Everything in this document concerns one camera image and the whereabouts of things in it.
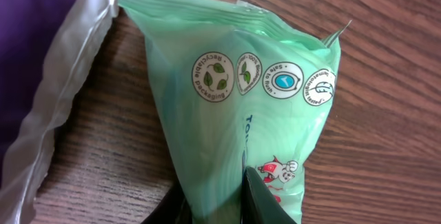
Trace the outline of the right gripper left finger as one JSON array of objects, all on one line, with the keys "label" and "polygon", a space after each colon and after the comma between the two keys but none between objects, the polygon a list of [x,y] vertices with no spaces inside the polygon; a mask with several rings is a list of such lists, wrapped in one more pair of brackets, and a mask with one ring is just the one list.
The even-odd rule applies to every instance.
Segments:
[{"label": "right gripper left finger", "polygon": [[178,181],[141,224],[192,224],[191,209]]}]

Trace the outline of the mint green wipes pack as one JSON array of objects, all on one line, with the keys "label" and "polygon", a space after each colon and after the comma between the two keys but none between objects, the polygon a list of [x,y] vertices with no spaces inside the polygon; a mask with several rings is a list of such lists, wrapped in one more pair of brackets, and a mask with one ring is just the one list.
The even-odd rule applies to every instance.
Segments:
[{"label": "mint green wipes pack", "polygon": [[145,37],[148,76],[195,223],[241,223],[248,167],[302,221],[304,164],[336,93],[339,34],[296,30],[245,1],[118,0]]}]

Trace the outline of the purple snack package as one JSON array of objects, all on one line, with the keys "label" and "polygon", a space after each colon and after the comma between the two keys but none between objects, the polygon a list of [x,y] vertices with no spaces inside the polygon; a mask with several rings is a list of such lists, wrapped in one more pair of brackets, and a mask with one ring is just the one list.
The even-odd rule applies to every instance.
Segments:
[{"label": "purple snack package", "polygon": [[1,222],[22,224],[116,0],[1,0]]}]

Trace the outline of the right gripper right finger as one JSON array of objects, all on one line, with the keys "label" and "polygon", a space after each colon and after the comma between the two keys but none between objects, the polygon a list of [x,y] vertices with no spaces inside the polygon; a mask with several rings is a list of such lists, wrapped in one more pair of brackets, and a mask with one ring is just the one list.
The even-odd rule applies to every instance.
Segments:
[{"label": "right gripper right finger", "polygon": [[242,224],[296,224],[250,166],[243,174],[240,208]]}]

